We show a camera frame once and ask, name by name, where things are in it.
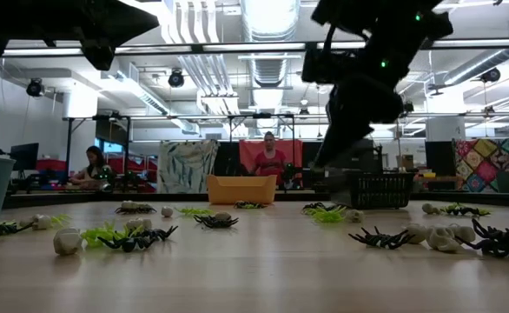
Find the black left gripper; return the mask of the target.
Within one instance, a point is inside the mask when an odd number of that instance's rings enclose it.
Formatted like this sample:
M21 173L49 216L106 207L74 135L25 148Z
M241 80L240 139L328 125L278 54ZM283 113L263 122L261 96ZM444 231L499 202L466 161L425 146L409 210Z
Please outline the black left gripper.
M58 41L78 41L97 70L108 70L116 43L159 26L156 4L138 0L41 0L41 40L49 48ZM117 16L121 20L110 23Z

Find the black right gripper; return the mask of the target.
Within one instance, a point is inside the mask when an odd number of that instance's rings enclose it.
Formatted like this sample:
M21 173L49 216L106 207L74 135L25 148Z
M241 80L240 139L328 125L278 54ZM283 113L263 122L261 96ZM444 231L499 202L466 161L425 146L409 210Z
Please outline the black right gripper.
M328 165L368 135L371 123L392 123L402 111L403 101L393 87L362 74L342 78L329 96L330 126L314 166Z

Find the black computer monitor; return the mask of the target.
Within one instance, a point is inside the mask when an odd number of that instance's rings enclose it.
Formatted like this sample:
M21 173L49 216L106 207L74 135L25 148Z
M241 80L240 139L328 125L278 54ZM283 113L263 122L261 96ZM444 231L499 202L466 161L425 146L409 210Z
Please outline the black computer monitor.
M10 148L9 156L15 161L13 170L34 170L38 158L39 143L26 143Z
M436 176L455 176L455 155L453 143L445 142L425 142L426 167L436 174Z
M383 171L382 146L375 145L373 140L362 139L358 149L360 169L366 173Z

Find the black mesh basket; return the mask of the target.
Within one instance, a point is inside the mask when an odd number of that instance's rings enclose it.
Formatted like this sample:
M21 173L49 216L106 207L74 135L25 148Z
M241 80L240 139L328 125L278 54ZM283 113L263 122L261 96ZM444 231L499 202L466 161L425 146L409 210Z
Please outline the black mesh basket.
M408 205L413 174L351 172L325 179L331 201L357 210L400 209Z

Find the black overhead crossbar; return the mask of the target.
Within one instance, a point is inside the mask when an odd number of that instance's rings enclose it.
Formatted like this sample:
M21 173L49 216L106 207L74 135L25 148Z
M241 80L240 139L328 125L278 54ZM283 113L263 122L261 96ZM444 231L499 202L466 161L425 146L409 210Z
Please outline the black overhead crossbar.
M303 52L309 48L322 49L323 42L270 43L193 43L193 44L134 44L116 48L117 56L182 55L182 54L236 54ZM456 38L436 42L426 41L423 50L489 50L509 49L507 38ZM4 51L5 57L81 57L78 47L17 48Z

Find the person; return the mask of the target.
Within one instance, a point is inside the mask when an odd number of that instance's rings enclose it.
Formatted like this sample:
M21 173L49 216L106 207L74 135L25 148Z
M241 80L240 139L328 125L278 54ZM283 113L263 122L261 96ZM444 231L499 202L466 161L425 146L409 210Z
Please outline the person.
M110 167L97 146L90 146L86 149L86 157L89 164L73 175L69 182L82 190L93 190L93 176L103 167Z
M283 185L282 175L286 166L285 154L276 148L274 134L270 131L264 135L264 150L254 158L251 174L256 176L276 176L276 184Z

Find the red hanging cloth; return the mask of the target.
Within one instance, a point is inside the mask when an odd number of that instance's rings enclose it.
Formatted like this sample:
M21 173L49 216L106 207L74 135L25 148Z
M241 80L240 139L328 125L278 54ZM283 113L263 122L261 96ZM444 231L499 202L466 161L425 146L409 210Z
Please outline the red hanging cloth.
M303 142L301 140L275 139L276 148L286 156L286 163L293 163L296 167L303 167ZM264 140L239 142L240 163L251 174L255 165L255 157L264 150Z

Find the yellow plastic bin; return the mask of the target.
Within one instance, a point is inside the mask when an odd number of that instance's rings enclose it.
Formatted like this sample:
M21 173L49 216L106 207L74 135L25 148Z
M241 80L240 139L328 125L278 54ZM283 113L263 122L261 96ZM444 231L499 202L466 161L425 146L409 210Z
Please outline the yellow plastic bin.
M208 176L208 200L212 204L238 201L271 204L276 191L276 175Z

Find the colourful patchwork quilt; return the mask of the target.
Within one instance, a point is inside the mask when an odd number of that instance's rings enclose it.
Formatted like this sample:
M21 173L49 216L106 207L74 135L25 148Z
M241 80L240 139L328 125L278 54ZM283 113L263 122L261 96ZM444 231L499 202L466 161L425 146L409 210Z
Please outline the colourful patchwork quilt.
M509 137L453 141L459 189L509 193Z

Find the red low partition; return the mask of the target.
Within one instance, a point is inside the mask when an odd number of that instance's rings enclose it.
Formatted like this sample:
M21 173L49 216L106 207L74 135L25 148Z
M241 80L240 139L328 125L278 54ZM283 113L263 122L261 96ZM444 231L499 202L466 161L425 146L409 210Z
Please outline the red low partition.
M37 161L36 170L47 176L45 183L40 183L41 190L64 190L61 184L65 174L65 161L43 159ZM123 156L110 155L108 165L120 176L124 170ZM134 181L129 180L133 188L140 193L154 193L156 191L157 164L154 157L129 157L127 174L133 174Z

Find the black background rig frame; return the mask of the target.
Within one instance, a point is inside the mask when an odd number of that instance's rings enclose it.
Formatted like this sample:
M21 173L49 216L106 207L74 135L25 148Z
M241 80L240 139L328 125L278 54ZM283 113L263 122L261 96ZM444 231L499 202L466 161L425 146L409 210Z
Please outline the black background rig frame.
M126 122L126 137L124 141L124 158L123 158L123 171L126 172L129 169L129 144L131 140L131 132L133 130L132 123L134 121L174 121L174 120L227 120L229 127L228 140L233 141L233 130L234 120L241 119L269 119L277 118L282 121L284 118L291 120L292 126L290 127L293 134L293 141L295 141L295 114L270 114L270 113L254 113L254 114L239 114L239 115L160 115L160 116L125 116L120 114L112 115L94 115L92 117L63 117L63 121L68 123L67 143L66 143L66 165L65 165L65 176L69 178L69 167L70 167L70 154L72 145L72 135L85 121L99 121L106 120L109 122L124 120Z

